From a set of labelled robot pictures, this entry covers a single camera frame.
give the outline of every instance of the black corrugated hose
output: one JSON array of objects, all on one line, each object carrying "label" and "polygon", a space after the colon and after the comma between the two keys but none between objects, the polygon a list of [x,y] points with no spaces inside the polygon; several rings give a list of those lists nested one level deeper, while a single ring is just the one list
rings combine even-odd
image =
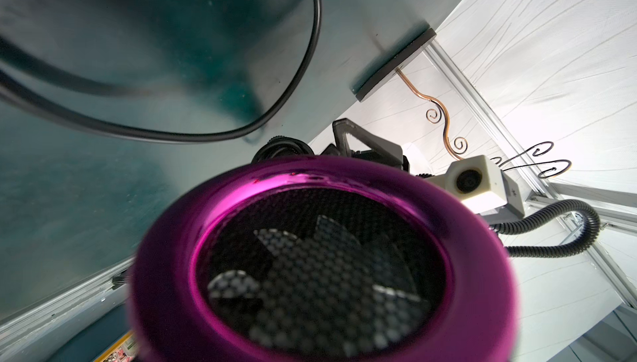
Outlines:
[{"label": "black corrugated hose", "polygon": [[508,246],[511,257],[560,258],[584,252],[593,245],[600,233],[600,216],[588,203],[569,199],[552,205],[514,223],[493,224],[491,228],[502,235],[520,235],[543,226],[554,218],[569,212],[577,212],[584,219],[582,233],[570,243],[559,246]]}]

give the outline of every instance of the metal frame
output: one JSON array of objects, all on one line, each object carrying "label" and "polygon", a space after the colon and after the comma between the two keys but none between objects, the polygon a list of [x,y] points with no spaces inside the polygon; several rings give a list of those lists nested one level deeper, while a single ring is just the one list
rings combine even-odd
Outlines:
[{"label": "metal frame", "polygon": [[[548,206],[554,201],[554,199],[538,195],[531,195],[527,200],[531,206],[540,208]],[[600,215],[601,221],[608,224],[605,227],[606,229],[637,237],[637,217],[634,214],[622,213],[598,207],[595,207],[595,211],[597,211]]]},{"label": "metal frame", "polygon": [[581,345],[584,349],[593,354],[596,358],[598,358],[600,362],[625,362],[625,360],[617,359],[615,356],[610,355],[598,344],[595,344],[594,342],[586,338],[585,335],[582,335],[576,341],[578,345]]},{"label": "metal frame", "polygon": [[567,194],[568,196],[620,206],[637,207],[637,194],[634,193],[609,191],[607,189],[571,185],[569,183],[555,183],[553,186],[558,192]]},{"label": "metal frame", "polygon": [[[502,120],[490,108],[489,104],[482,98],[480,93],[473,87],[473,84],[466,78],[464,73],[456,66],[452,59],[436,40],[432,40],[425,48],[424,55],[438,69],[440,73],[449,81],[452,89],[466,102],[469,110],[473,113],[477,121],[482,125],[491,138],[498,144],[500,149],[507,156],[514,156],[524,150],[515,140],[515,137],[506,129]],[[524,164],[532,164],[534,161],[528,155],[522,155],[520,159]],[[524,167],[519,170],[522,178],[529,183],[539,196],[547,199],[561,200],[562,195],[555,187],[546,180],[539,179],[539,171],[535,167]],[[577,230],[576,223],[572,220],[558,218],[558,221],[570,232]],[[627,305],[637,308],[637,289],[619,265],[606,252],[599,242],[595,242],[588,250],[588,254],[596,266],[606,275],[608,281],[617,291],[622,301]]]},{"label": "metal frame", "polygon": [[0,325],[0,360],[46,359],[96,319],[121,305],[127,297],[127,285],[114,289],[112,279],[129,268],[132,261],[131,257],[120,262]]}]

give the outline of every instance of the power cord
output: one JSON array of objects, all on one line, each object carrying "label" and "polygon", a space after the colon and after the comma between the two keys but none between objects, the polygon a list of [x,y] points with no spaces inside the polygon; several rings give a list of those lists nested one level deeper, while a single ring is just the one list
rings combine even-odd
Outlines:
[{"label": "power cord", "polygon": [[556,201],[529,217],[514,223],[493,224],[491,228],[502,235],[521,235],[543,226],[560,215],[577,212],[584,219],[582,232],[570,243],[559,246],[507,246],[510,257],[560,258],[583,253],[593,245],[600,234],[600,216],[581,200],[567,199]]},{"label": "power cord", "polygon": [[[285,102],[290,98],[296,87],[299,85],[301,78],[305,74],[314,51],[316,50],[317,43],[319,41],[319,33],[322,21],[322,0],[314,1],[314,21],[312,24],[312,32],[310,35],[310,41],[308,47],[303,56],[303,60],[299,65],[296,73],[292,77],[290,84],[283,91],[283,94],[276,100],[276,102],[263,113],[259,118],[253,122],[246,124],[243,127],[239,127],[230,131],[222,131],[219,133],[204,133],[204,134],[188,134],[188,133],[171,133],[167,131],[155,131],[151,129],[144,129],[139,127],[124,126],[121,124],[94,119],[92,117],[83,115],[76,111],[65,108],[62,105],[54,103],[45,97],[38,95],[31,91],[27,87],[21,85],[18,81],[14,80],[4,71],[0,70],[0,99],[5,102],[29,112],[33,115],[47,119],[59,125],[84,131],[86,133],[92,133],[97,135],[111,136],[114,138],[122,138],[127,140],[144,141],[144,142],[157,142],[157,143],[209,143],[218,142],[224,140],[231,140],[235,138],[241,138],[248,135],[252,131],[259,129],[266,124],[275,114],[278,112]],[[2,48],[14,47],[12,44],[0,45]],[[48,64],[40,65],[40,70],[51,69],[52,66]],[[97,94],[103,94],[104,92],[111,91],[113,93],[121,94],[121,92],[129,91],[127,87],[110,86],[95,82],[93,80],[84,79],[72,75],[71,73],[52,68],[54,71],[50,73],[50,79],[56,79],[63,84],[66,83],[68,88],[71,89],[84,89],[97,91]]]}]

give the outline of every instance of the camera lens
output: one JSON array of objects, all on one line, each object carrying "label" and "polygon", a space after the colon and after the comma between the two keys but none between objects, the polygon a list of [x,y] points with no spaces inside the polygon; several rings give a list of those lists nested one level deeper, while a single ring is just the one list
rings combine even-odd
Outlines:
[{"label": "camera lens", "polygon": [[481,182],[482,174],[480,174],[480,172],[476,170],[465,170],[458,175],[456,186],[462,193],[469,193],[475,191]]}]

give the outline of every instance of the black cable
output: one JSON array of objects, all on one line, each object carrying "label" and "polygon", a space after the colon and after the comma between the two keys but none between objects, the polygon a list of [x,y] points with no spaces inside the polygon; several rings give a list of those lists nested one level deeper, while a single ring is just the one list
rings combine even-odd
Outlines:
[{"label": "black cable", "polygon": [[17,45],[0,36],[0,59],[13,68],[54,86],[71,89],[79,93],[108,96],[149,95],[155,90],[143,87],[108,84],[57,68],[44,60],[20,49]]},{"label": "black cable", "polygon": [[520,235],[535,230],[562,214],[577,212],[584,220],[582,232],[570,243],[559,246],[508,246],[511,257],[559,258],[584,252],[593,245],[600,233],[600,216],[588,203],[569,199],[556,201],[529,217],[514,223],[493,224],[491,228],[503,235]]},{"label": "black cable", "polygon": [[[305,55],[301,60],[299,68],[297,69],[296,73],[294,73],[290,84],[283,91],[283,94],[281,94],[281,96],[276,100],[272,107],[270,107],[270,109],[263,113],[258,119],[254,120],[250,124],[234,130],[206,134],[170,133],[167,131],[155,131],[139,127],[129,127],[108,121],[94,119],[76,111],[67,109],[62,105],[54,103],[44,98],[43,96],[34,93],[27,87],[24,87],[19,82],[11,78],[11,76],[9,76],[2,70],[0,70],[0,99],[10,103],[17,108],[20,108],[36,116],[42,117],[43,119],[50,120],[62,126],[70,127],[87,133],[112,136],[114,138],[160,143],[207,143],[241,138],[242,136],[248,135],[252,131],[255,131],[259,127],[266,124],[267,121],[270,120],[276,114],[276,112],[278,112],[283,107],[285,102],[287,102],[296,87],[299,85],[301,78],[310,65],[310,61],[312,60],[312,56],[314,55],[314,51],[316,50],[316,46],[319,41],[318,36],[320,33],[320,26],[322,21],[322,10],[322,1],[314,0],[314,22],[312,24],[310,41],[305,51]],[[97,86],[95,84],[84,84],[84,86],[88,88],[99,88],[104,86],[104,84],[101,84],[100,86]]]}]

